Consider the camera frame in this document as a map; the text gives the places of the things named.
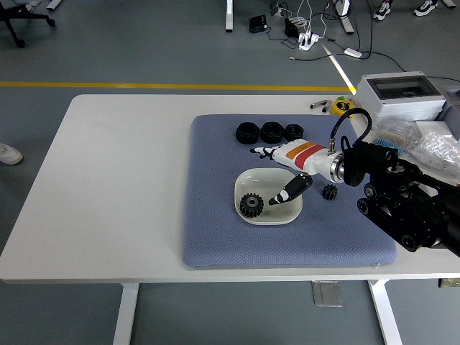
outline black gear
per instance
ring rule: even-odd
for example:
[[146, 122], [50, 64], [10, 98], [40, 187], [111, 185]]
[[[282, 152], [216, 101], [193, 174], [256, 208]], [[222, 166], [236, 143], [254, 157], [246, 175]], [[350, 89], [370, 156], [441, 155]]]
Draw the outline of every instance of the black gear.
[[335, 199], [337, 196], [337, 187], [335, 185], [326, 185], [323, 189], [322, 196], [329, 201]]
[[239, 210], [247, 218], [255, 218], [261, 214], [264, 201], [255, 193], [244, 195], [239, 202]]

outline tape measure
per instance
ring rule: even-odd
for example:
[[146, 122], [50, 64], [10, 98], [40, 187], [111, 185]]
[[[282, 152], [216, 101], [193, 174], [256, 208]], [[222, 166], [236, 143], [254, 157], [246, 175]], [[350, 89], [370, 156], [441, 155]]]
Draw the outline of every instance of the tape measure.
[[331, 114], [333, 115], [343, 115], [345, 111], [354, 108], [353, 101], [345, 101], [342, 99], [338, 99], [332, 104], [331, 107]]

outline white electrical box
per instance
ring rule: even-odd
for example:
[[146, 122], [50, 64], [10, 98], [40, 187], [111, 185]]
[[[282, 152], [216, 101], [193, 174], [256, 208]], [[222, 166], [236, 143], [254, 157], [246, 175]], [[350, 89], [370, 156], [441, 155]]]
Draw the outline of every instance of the white electrical box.
[[353, 100], [369, 112], [374, 123], [391, 119], [433, 121], [446, 102], [418, 71], [363, 75]]

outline gray mat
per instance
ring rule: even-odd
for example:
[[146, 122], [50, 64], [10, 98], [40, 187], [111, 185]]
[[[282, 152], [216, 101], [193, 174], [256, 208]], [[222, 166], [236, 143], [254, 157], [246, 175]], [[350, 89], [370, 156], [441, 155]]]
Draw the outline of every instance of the gray mat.
[[[313, 176], [303, 194], [303, 210], [280, 226], [248, 224], [234, 207], [234, 184], [245, 170], [281, 167], [249, 153], [273, 146], [261, 140], [242, 145], [235, 131], [242, 122], [300, 124], [303, 138], [328, 144], [337, 116], [205, 115], [192, 123], [188, 186], [185, 197], [183, 260], [189, 267], [212, 265], [373, 265], [397, 259], [395, 242], [357, 210], [363, 187], [336, 185], [333, 201], [322, 198], [325, 178]], [[357, 136], [346, 120], [336, 138]]]

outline plastic bag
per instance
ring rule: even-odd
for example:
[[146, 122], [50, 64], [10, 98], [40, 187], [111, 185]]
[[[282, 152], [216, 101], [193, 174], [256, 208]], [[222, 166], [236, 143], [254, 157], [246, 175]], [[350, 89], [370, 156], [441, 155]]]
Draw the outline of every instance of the plastic bag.
[[402, 157], [412, 151], [418, 144], [420, 135], [414, 123], [406, 121], [391, 121], [372, 126], [369, 141], [398, 150]]
[[460, 178], [460, 149], [455, 140], [430, 132], [411, 152], [419, 162], [447, 175]]

